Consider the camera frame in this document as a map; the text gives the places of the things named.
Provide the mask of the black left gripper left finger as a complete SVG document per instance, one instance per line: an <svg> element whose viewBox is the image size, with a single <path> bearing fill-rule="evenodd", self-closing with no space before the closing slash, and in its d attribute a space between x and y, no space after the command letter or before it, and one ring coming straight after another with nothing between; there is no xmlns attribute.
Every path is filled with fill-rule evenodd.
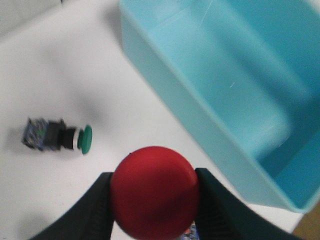
<svg viewBox="0 0 320 240"><path fill-rule="evenodd" d="M33 240L109 240L114 218L110 207L112 173L103 172L88 191Z"/></svg>

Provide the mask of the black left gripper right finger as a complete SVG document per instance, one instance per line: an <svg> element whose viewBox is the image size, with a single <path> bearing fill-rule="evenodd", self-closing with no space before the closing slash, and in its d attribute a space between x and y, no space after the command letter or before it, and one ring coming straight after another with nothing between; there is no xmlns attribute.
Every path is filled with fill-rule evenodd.
<svg viewBox="0 0 320 240"><path fill-rule="evenodd" d="M196 168L200 204L195 218L201 240L298 240L228 191L206 168Z"/></svg>

